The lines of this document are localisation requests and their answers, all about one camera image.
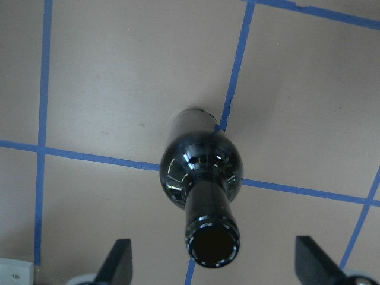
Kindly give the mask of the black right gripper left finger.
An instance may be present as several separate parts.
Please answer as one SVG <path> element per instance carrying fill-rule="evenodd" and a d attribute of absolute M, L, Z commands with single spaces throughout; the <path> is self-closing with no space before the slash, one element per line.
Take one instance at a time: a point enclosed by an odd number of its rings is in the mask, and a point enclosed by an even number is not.
<path fill-rule="evenodd" d="M 92 284 L 127 285 L 132 282 L 132 245 L 130 239 L 118 239 Z"/>

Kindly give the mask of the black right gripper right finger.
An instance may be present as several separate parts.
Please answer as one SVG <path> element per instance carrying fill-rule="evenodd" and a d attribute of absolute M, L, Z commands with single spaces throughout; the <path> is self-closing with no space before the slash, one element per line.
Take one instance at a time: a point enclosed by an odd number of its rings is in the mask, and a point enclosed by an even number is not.
<path fill-rule="evenodd" d="M 295 274 L 303 285 L 379 284 L 367 274 L 342 270 L 311 236 L 296 236 Z"/>

